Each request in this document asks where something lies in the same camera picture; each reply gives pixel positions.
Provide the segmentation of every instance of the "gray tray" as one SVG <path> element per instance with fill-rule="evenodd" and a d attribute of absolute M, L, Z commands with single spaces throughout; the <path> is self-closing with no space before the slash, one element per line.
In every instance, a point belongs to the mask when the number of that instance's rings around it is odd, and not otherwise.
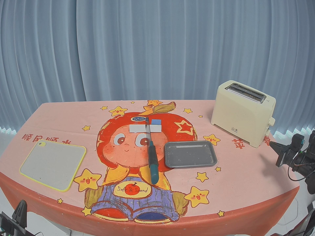
<path fill-rule="evenodd" d="M 170 168 L 213 166 L 218 162 L 209 141 L 169 142 L 165 144 L 165 164 Z"/>

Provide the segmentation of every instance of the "sponge block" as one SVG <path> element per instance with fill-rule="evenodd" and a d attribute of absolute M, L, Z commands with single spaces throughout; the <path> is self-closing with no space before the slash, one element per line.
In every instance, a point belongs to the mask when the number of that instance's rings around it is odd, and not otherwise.
<path fill-rule="evenodd" d="M 161 125 L 162 120 L 159 119 L 152 119 L 151 124 L 152 125 Z"/>

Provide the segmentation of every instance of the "cable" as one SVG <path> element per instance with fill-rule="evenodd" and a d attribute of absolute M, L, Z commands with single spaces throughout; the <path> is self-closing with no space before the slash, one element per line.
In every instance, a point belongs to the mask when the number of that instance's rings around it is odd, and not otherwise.
<path fill-rule="evenodd" d="M 311 173 L 309 173 L 306 177 L 301 178 L 301 179 L 298 179 L 298 180 L 294 180 L 294 179 L 292 179 L 292 178 L 290 177 L 290 175 L 289 175 L 289 169 L 290 169 L 291 163 L 293 162 L 294 158 L 297 156 L 298 153 L 299 153 L 299 152 L 297 152 L 297 153 L 295 154 L 295 156 L 292 158 L 292 161 L 290 162 L 289 167 L 288 167 L 288 177 L 289 177 L 290 180 L 292 180 L 292 181 L 294 181 L 294 182 L 301 181 L 301 180 L 303 180 L 303 179 L 309 177 L 311 174 L 313 174 L 313 173 L 315 172 L 315 169 L 314 169 L 314 170 L 313 170 Z"/>

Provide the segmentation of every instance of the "toaster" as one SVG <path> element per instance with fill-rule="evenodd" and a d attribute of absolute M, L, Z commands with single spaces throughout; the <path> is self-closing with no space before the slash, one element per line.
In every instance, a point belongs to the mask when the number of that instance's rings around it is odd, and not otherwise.
<path fill-rule="evenodd" d="M 259 147 L 273 126 L 276 99 L 236 81 L 218 87 L 211 124 Z"/>

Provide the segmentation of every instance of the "table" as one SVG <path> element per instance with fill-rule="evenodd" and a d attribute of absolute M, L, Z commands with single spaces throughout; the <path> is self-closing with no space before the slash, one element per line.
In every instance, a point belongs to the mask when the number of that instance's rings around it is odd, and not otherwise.
<path fill-rule="evenodd" d="M 271 135 L 254 148 L 211 125 L 214 104 L 214 100 L 42 104 L 1 156 L 0 187 L 14 208 L 24 199 L 28 211 L 95 236 L 265 235 L 289 207 L 299 184 L 288 179 L 287 166 L 275 166 L 278 155 L 269 146 Z M 144 124 L 139 121 L 143 116 L 162 122 L 162 132 L 152 133 L 160 163 L 155 186 L 146 165 L 145 139 L 128 131 L 130 124 Z M 66 192 L 19 173 L 41 138 L 87 150 L 77 182 Z M 213 144 L 215 166 L 169 169 L 163 163 L 167 141 L 204 139 Z M 96 179 L 96 190 L 86 181 L 80 187 L 78 179 L 85 169 Z M 141 185 L 129 186 L 137 193 L 134 196 L 122 188 L 128 181 Z M 122 194 L 114 193 L 118 185 Z"/>

